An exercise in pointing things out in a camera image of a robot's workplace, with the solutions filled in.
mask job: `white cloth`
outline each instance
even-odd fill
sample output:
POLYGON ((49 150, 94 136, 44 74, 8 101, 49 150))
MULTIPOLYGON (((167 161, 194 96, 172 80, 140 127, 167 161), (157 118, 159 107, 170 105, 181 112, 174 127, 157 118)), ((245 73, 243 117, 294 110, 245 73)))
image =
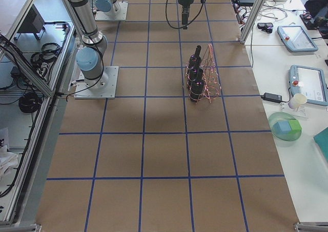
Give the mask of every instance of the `white cloth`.
POLYGON ((4 175, 9 174, 12 168, 18 167, 18 154, 7 150, 7 146, 0 148, 0 180, 4 175))

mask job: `grid floor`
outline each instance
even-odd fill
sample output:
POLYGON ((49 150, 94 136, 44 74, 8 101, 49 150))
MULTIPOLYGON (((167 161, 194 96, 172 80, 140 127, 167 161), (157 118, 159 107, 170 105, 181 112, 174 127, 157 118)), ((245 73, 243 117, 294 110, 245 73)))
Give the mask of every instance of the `grid floor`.
MULTIPOLYGON (((208 0, 188 30, 168 27, 165 0, 124 1, 126 22, 98 23, 109 41, 105 65, 120 66, 117 97, 69 100, 37 223, 44 232, 294 231, 230 0, 208 0), (184 65, 208 43, 222 94, 195 105, 184 65)), ((168 11, 179 19, 176 0, 168 11)))

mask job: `blue grid line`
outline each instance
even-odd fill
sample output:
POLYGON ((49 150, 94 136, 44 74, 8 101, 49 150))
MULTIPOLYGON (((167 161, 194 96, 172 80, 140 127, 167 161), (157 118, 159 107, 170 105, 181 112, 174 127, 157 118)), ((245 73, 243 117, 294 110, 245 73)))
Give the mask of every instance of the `blue grid line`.
MULTIPOLYGON (((208 41, 115 41, 120 44, 136 44, 136 43, 208 43, 208 41)), ((239 43, 239 41, 213 41, 213 43, 239 43)))
MULTIPOLYGON (((165 3, 151 3, 152 5, 165 5, 165 3)), ((193 5, 200 5, 201 3, 194 2, 193 5)), ((231 4, 231 2, 206 2, 209 5, 226 5, 231 4)), ((129 5, 147 5, 147 3, 129 3, 129 5)))
POLYGON ((101 139, 103 137, 103 135, 101 134, 101 132, 103 131, 104 123, 105 123, 105 115, 106 115, 106 109, 107 109, 107 100, 108 99, 106 99, 104 112, 102 114, 102 119, 103 120, 101 122, 101 129, 100 129, 100 135, 99 135, 98 149, 97 149, 97 155, 96 155, 96 160, 95 160, 95 165, 94 165, 94 171, 93 171, 93 178, 92 178, 92 185, 91 185, 91 191, 90 191, 90 197, 89 197, 87 217, 86 217, 86 223, 85 223, 85 228, 84 228, 84 231, 85 232, 87 232, 88 224, 89 224, 89 216, 90 216, 90 210, 91 210, 91 203, 92 203, 92 197, 93 197, 93 189, 94 189, 94 184, 95 184, 95 177, 96 177, 96 173, 97 173, 97 166, 98 166, 98 159, 99 159, 99 153, 100 153, 101 139))
MULTIPOLYGON (((197 133, 266 133, 271 132, 269 129, 264 130, 218 130, 218 131, 187 131, 188 134, 197 133)), ((70 132, 70 133, 59 133, 61 136, 79 136, 79 135, 90 135, 90 134, 184 134, 185 132, 70 132)))
MULTIPOLYGON (((117 40, 119 26, 120 26, 120 22, 117 25, 115 40, 117 40)), ((113 59, 114 59, 114 54, 115 54, 115 47, 116 47, 116 44, 114 44, 113 51, 112 51, 111 65, 113 64, 113 59)), ((99 136, 97 155, 96 155, 96 160, 95 160, 95 165, 94 165, 93 180, 92 180, 92 185, 91 185, 91 191, 90 191, 89 204, 88 204, 88 210, 87 210, 87 217, 86 217, 86 223, 85 223, 84 232, 87 232, 87 230, 88 230, 89 216, 90 216, 90 210, 91 210, 91 204, 92 204, 92 197, 93 197, 93 189, 94 189, 95 177, 96 177, 96 173, 97 173, 97 166, 98 166, 98 160, 99 160, 100 146, 101 146, 101 140, 102 140, 102 137, 103 137, 102 131, 104 129, 105 116, 106 116, 106 110, 107 110, 108 101, 109 101, 108 99, 105 100, 104 112, 102 114, 102 122, 101 122, 101 128, 100 128, 100 136, 99 136)))
POLYGON ((146 106, 147 106, 147 81, 148 81, 148 59, 149 59, 149 31, 150 31, 150 0, 148 1, 148 30, 147 30, 147 55, 146 55, 146 77, 145 77, 145 98, 144 98, 144 103, 143 103, 143 124, 142 124, 142 152, 141 152, 141 179, 140 179, 140 200, 139 200, 139 221, 138 221, 138 231, 141 232, 141 219, 142 219, 142 191, 143 191, 143 176, 144 176, 144 156, 145 156, 145 131, 146 131, 146 106))
MULTIPOLYGON (((220 97, 260 97, 260 94, 241 94, 241 95, 219 95, 219 96, 213 96, 213 98, 220 98, 220 97)), ((126 99, 126 98, 189 98, 189 96, 141 96, 141 95, 123 95, 123 96, 116 96, 116 98, 119 99, 126 99)))
MULTIPOLYGON (((178 27, 180 27, 179 21, 179 9, 178 3, 176 3, 176 10, 177 10, 177 18, 178 18, 178 27)), ((181 45, 181 33, 180 29, 178 30, 179 33, 179 47, 180 47, 180 63, 181 63, 181 81, 182 81, 182 96, 183 96, 183 116, 184 116, 184 129, 186 134, 186 151, 187 151, 187 167, 188 167, 188 186, 189 186, 189 200, 190 200, 190 217, 191 217, 191 228, 192 232, 195 232, 195 221, 194 221, 194 208, 193 208, 193 195, 192 195, 192 183, 191 183, 191 172, 190 172, 190 156, 189 156, 189 141, 188 141, 188 128, 187 128, 187 109, 186 109, 186 99, 185 99, 185 68, 183 65, 182 60, 182 45, 181 45)))
MULTIPOLYGON (((220 66, 220 65, 217 65, 216 66, 217 68, 251 68, 251 65, 235 65, 235 66, 225 66, 225 65, 222 65, 222 66, 220 66)), ((135 67, 135 66, 123 66, 123 67, 120 67, 120 69, 122 69, 122 68, 145 68, 144 66, 142 66, 142 67, 140 67, 140 66, 137 66, 137 67, 135 67)), ((181 67, 177 67, 177 66, 150 66, 150 67, 148 67, 148 68, 162 68, 162 69, 168 69, 168 68, 176 68, 176 69, 180 69, 181 67)))
MULTIPOLYGON (((268 174, 268 175, 240 175, 238 178, 280 178, 285 177, 284 174, 268 174)), ((57 177, 47 178, 47 181, 82 181, 82 180, 176 180, 176 179, 227 179, 237 178, 236 175, 227 176, 181 176, 181 177, 57 177)))
MULTIPOLYGON (((207 23, 207 22, 235 22, 236 20, 195 20, 194 22, 203 22, 203 23, 207 23)), ((125 23, 147 23, 148 21, 146 20, 129 20, 129 21, 125 21, 125 23)), ((166 23, 166 21, 164 20, 151 20, 151 23, 166 23)), ((170 22, 174 22, 177 23, 178 21, 176 20, 170 20, 170 22)))
MULTIPOLYGON (((209 19, 208 13, 207 13, 207 8, 205 5, 205 13, 206 13, 206 18, 209 19)), ((210 31, 210 37, 211 37, 211 41, 212 41, 212 45, 213 45, 213 38, 212 38, 212 32, 211 32, 211 26, 210 23, 208 23, 209 26, 209 31, 210 31)), ((217 64, 217 59, 216 59, 216 53, 215 53, 215 48, 213 45, 213 51, 214 51, 214 59, 215 59, 215 63, 217 64)), ((223 104, 223 110, 224 110, 224 116, 225 116, 225 122, 227 124, 227 130, 230 131, 230 127, 229 127, 229 121, 228 121, 228 113, 227 113, 227 109, 226 109, 226 104, 224 102, 224 96, 221 97, 222 98, 222 104, 223 104)), ((247 217, 246 217, 246 212, 245 212, 245 207, 244 207, 244 202, 243 202, 243 198, 242 198, 242 192, 241 192, 241 187, 240 187, 240 182, 239 182, 239 177, 238 177, 238 169, 237 169, 237 163, 236 163, 236 158, 235 158, 235 153, 234 153, 234 148, 233 148, 233 144, 232 144, 232 139, 231 139, 231 134, 230 132, 228 132, 228 136, 229 136, 229 141, 230 141, 230 147, 231 147, 231 153, 232 153, 232 157, 233 157, 233 163, 234 163, 234 168, 235 168, 235 172, 236 172, 236 181, 237 181, 237 186, 238 186, 238 192, 239 192, 239 198, 240 198, 240 204, 241 204, 241 210, 242 210, 242 214, 243 214, 243 218, 244 218, 244 223, 245 223, 245 228, 246 228, 246 232, 249 232, 249 228, 248 228, 248 222, 247 222, 247 217)))
POLYGON ((218 68, 250 68, 252 65, 218 65, 218 68))

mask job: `metal base plate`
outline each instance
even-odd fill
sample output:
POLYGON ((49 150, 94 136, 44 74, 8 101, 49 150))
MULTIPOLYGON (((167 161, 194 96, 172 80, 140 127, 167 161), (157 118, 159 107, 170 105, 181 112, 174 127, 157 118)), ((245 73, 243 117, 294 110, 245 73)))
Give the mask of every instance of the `metal base plate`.
POLYGON ((114 21, 125 21, 127 19, 128 13, 128 2, 118 2, 121 6, 121 10, 119 13, 115 15, 115 18, 106 15, 102 11, 98 11, 96 14, 96 21, 106 21, 106 22, 114 22, 114 21))
MULTIPOLYGON (((108 75, 107 83, 100 89, 83 89, 88 88, 87 85, 83 82, 78 83, 76 86, 76 93, 74 97, 76 99, 114 99, 116 93, 116 84, 118 77, 118 66, 107 66, 104 69, 104 72, 108 75)), ((84 76, 81 72, 79 79, 84 79, 84 76)))

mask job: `green box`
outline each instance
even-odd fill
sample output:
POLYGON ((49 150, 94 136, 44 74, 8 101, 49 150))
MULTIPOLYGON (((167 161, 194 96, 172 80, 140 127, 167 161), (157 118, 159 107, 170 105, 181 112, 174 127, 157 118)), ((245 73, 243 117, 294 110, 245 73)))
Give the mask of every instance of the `green box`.
POLYGON ((295 134, 297 132, 301 132, 302 131, 302 127, 299 124, 298 120, 294 119, 294 120, 288 120, 289 125, 292 128, 292 131, 289 132, 289 134, 295 134))
POLYGON ((313 139, 319 145, 324 157, 328 161, 328 128, 318 133, 313 139))

